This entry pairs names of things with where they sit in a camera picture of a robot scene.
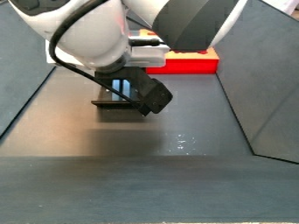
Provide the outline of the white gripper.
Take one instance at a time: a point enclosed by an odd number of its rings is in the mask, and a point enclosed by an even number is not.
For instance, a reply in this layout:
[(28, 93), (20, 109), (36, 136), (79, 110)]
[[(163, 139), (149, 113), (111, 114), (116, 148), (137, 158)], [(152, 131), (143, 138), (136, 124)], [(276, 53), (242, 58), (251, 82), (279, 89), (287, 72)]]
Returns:
[(128, 36), (119, 40), (104, 38), (103, 41), (83, 39), (57, 45), (47, 40), (47, 62), (68, 63), (85, 68), (161, 67), (169, 52), (168, 45), (156, 36)]

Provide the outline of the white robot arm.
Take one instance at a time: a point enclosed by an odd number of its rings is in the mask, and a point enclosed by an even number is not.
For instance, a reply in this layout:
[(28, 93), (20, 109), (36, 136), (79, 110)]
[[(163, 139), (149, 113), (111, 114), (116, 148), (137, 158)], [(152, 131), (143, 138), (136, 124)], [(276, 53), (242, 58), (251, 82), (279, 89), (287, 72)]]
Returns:
[(160, 67), (164, 54), (196, 53), (227, 35), (248, 0), (8, 0), (39, 35), (61, 32), (55, 56), (93, 71)]

